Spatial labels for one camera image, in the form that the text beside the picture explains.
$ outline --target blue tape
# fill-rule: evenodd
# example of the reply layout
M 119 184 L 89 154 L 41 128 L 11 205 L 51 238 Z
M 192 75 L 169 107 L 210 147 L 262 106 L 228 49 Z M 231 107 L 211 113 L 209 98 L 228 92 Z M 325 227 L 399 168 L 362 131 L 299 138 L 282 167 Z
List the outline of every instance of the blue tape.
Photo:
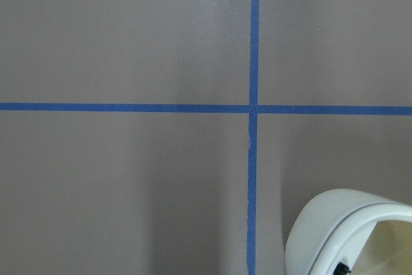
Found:
M 258 153 L 259 0 L 250 0 L 249 152 L 247 207 L 247 269 L 256 269 L 256 157 Z
M 411 106 L 258 106 L 259 114 L 412 115 Z
M 248 105 L 0 102 L 0 111 L 249 113 Z

